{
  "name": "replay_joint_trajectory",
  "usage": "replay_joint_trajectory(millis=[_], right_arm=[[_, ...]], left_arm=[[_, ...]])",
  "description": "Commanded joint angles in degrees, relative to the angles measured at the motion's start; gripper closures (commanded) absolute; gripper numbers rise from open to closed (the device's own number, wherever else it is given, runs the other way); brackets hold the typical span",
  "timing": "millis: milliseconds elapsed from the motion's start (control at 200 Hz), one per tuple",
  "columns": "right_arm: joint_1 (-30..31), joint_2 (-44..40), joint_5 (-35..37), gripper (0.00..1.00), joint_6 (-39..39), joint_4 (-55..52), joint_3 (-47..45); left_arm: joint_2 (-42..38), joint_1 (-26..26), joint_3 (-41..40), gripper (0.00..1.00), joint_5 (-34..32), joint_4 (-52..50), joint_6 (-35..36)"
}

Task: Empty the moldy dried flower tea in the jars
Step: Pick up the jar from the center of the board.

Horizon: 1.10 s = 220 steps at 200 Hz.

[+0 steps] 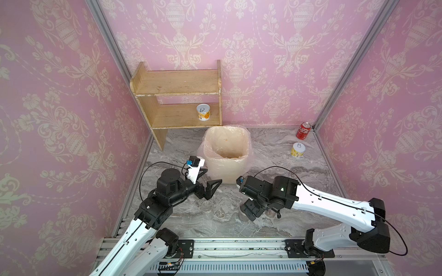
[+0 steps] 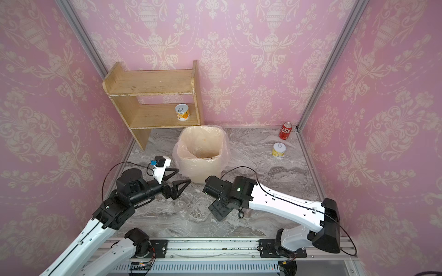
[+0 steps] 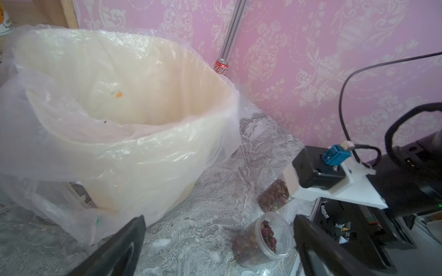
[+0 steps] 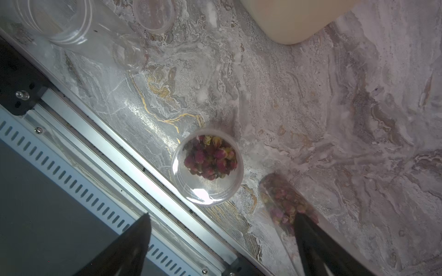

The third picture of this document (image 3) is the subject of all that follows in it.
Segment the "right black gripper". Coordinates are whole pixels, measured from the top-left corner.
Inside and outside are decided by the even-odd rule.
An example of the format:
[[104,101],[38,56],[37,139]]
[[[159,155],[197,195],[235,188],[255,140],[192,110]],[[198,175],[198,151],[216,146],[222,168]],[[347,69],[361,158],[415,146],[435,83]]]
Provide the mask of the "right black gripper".
[[397,268],[387,250],[414,250],[407,226],[384,210],[319,198],[313,223],[369,269],[388,274]]

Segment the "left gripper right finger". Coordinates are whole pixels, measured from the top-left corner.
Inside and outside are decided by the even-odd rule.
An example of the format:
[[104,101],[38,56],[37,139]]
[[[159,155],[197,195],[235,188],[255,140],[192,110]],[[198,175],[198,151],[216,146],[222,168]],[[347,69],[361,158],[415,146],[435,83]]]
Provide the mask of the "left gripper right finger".
[[373,272],[304,215],[294,219],[294,238],[306,276],[371,276]]

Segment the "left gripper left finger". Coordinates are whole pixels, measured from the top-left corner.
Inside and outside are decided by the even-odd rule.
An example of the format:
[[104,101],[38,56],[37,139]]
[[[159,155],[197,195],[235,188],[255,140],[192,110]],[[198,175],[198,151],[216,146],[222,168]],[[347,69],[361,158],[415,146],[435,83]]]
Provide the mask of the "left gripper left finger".
[[144,216],[129,221],[68,276],[133,276],[145,238]]

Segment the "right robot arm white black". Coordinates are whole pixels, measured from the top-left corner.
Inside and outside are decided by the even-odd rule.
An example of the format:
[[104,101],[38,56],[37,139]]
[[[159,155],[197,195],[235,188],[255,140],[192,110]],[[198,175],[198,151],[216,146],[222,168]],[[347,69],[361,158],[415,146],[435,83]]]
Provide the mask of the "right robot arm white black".
[[313,223],[368,268],[395,274],[388,250],[414,250],[409,235],[413,216],[442,208],[442,133],[403,147],[393,146],[400,126],[423,112],[439,112],[441,103],[420,105],[386,132],[386,154],[373,162],[369,181],[385,201],[384,210],[337,200],[322,200]]

